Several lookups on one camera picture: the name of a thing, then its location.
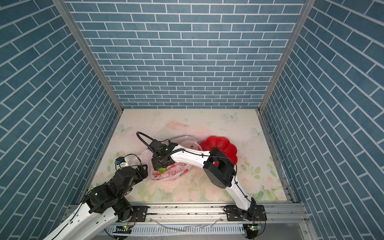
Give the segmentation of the pink plastic bag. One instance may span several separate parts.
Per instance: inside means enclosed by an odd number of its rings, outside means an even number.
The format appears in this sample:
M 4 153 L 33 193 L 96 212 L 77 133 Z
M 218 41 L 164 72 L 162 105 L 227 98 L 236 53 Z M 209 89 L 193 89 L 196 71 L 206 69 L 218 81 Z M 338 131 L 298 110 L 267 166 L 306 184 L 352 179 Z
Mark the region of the pink plastic bag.
M 155 139 L 153 139 L 152 137 L 142 132 L 137 132 L 137 137 L 147 147 L 147 149 L 139 155 L 139 158 L 142 164 L 148 166 L 148 177 L 144 180 L 145 182 L 174 181 L 179 177 L 181 177 L 182 175 L 186 174 L 192 167 L 192 165 L 190 164 L 175 162 L 175 164 L 167 167 L 168 170 L 166 173 L 159 174 L 157 171 L 154 170 L 151 162 L 151 159 L 154 153 L 150 150 L 150 144 Z M 168 145 L 169 142 L 173 142 L 173 143 L 177 143 L 179 146 L 186 149 L 192 149 L 192 150 L 198 150 L 198 151 L 202 150 L 201 146 L 198 143 L 198 140 L 188 135 L 174 138 L 172 140 L 165 139 L 160 142 L 166 145 Z

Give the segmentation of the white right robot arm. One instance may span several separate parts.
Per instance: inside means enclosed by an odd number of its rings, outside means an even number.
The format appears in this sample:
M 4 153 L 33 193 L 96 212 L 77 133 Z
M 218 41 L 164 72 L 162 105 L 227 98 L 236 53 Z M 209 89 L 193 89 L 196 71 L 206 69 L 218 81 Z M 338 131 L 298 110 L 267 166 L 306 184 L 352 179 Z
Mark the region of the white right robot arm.
M 213 185 L 228 192 L 239 209 L 249 211 L 256 205 L 256 201 L 246 195 L 240 185 L 235 164 L 219 149 L 198 151 L 186 149 L 173 142 L 166 145 L 158 140 L 153 140 L 146 146 L 153 153 L 152 165 L 155 170 L 174 163 L 198 167 L 204 170 Z

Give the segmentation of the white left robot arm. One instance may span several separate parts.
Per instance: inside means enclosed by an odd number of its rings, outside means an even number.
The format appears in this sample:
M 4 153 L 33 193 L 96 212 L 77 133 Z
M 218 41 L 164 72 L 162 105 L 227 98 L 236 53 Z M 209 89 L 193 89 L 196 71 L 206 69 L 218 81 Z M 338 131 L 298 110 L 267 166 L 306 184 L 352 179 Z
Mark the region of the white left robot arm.
M 135 224 L 138 215 L 126 195 L 147 177 L 147 165 L 118 169 L 108 182 L 87 193 L 74 212 L 45 239 L 91 240 L 117 221 Z

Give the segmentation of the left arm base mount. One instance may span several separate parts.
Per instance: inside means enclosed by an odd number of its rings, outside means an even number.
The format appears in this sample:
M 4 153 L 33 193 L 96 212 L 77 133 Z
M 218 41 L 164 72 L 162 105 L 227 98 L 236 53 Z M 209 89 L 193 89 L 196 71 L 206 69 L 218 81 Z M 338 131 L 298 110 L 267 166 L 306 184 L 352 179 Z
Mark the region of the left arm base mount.
M 147 218 L 148 209 L 148 206 L 127 207 L 119 214 L 119 221 L 143 223 Z

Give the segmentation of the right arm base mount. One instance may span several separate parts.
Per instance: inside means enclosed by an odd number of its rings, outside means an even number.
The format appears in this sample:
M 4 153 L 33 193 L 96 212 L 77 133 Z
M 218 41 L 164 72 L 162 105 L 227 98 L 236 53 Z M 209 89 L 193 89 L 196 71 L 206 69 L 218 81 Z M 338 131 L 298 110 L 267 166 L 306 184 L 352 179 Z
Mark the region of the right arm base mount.
M 248 210 L 239 209 L 236 205 L 227 205 L 224 206 L 224 212 L 229 222 L 267 221 L 267 215 L 263 205 L 251 205 Z

